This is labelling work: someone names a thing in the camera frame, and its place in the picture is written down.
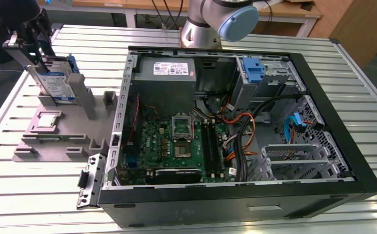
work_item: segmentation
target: motherboard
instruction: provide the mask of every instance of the motherboard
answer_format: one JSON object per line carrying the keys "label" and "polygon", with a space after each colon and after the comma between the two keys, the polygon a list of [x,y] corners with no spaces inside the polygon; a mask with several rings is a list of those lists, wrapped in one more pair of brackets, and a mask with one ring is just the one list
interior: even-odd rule
{"label": "motherboard", "polygon": [[221,145],[226,136],[222,123],[173,120],[144,123],[140,154],[126,154],[128,169],[121,184],[229,182]]}

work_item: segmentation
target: table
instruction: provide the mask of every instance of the table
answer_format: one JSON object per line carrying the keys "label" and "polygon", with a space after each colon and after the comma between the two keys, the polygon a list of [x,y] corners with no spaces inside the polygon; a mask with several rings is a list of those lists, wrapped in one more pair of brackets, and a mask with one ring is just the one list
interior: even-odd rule
{"label": "table", "polygon": [[[377,175],[377,89],[340,44],[328,39],[249,35],[225,49],[303,53]],[[53,37],[58,55],[73,53],[96,95],[120,92],[130,45],[178,47],[178,31],[65,25]],[[0,108],[0,234],[116,233],[102,209],[76,210],[78,175],[86,163],[15,163],[13,152],[39,105],[25,72]],[[311,219],[133,229],[140,233],[377,234],[377,196]]]}
{"label": "table", "polygon": [[[74,5],[70,9],[54,7],[46,4],[46,0],[38,0],[38,3],[47,10],[70,10],[85,12],[106,12],[122,13],[126,15],[128,27],[137,28],[137,15],[157,15],[152,0],[74,0]],[[180,11],[180,0],[168,0],[172,15],[177,16]],[[169,12],[165,7],[164,0],[156,0],[161,15],[168,16]],[[303,24],[297,37],[308,37],[317,19],[323,18],[323,13],[313,6],[312,11],[305,11],[300,8],[300,4],[284,1],[273,6],[273,22],[288,22]],[[188,16],[189,0],[184,2],[182,16]],[[260,21],[268,21],[271,9],[265,8],[260,11]]]}

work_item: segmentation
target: ram slot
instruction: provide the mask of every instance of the ram slot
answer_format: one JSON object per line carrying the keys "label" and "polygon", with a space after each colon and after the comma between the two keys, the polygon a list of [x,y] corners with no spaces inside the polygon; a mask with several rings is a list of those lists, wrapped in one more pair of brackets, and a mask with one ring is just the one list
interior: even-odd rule
{"label": "ram slot", "polygon": [[202,153],[206,175],[210,176],[213,173],[213,161],[210,155],[210,144],[209,144],[209,124],[201,124],[201,141],[202,141]]}
{"label": "ram slot", "polygon": [[210,158],[213,162],[214,173],[218,175],[222,173],[222,161],[220,155],[220,146],[218,146],[218,139],[216,133],[216,125],[209,125],[209,147],[210,147]]}

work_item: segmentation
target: green circuit board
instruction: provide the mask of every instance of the green circuit board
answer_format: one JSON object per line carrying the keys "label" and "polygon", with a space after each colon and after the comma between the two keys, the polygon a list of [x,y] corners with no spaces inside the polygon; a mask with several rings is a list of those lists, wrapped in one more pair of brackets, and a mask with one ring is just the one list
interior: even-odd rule
{"label": "green circuit board", "polygon": [[[142,130],[142,149],[140,156],[136,158],[126,158],[133,161],[136,168],[153,169],[153,168],[196,168],[202,170],[201,183],[228,182],[232,180],[229,168],[224,166],[222,150],[221,165],[224,173],[213,177],[206,175],[205,172],[205,158],[202,149],[201,138],[201,123],[194,122],[194,137],[190,141],[177,141],[173,139],[173,123],[172,121],[149,121],[144,124]],[[216,124],[216,133],[221,136],[226,133],[226,126]],[[185,133],[188,131],[186,125],[176,125],[176,132]],[[145,184],[142,170],[130,171],[129,180],[130,184]]]}

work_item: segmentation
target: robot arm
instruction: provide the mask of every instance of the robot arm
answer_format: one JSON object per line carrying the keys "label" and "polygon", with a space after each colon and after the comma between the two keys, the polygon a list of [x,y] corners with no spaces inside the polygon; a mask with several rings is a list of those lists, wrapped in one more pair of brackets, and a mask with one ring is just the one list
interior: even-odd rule
{"label": "robot arm", "polygon": [[216,49],[221,38],[229,42],[241,40],[259,22],[259,10],[252,4],[253,0],[190,0],[181,34],[184,46]]}
{"label": "robot arm", "polygon": [[47,56],[55,56],[51,48],[51,23],[37,0],[0,0],[0,23],[10,32],[3,48],[23,66],[34,66],[47,72],[41,49]]}

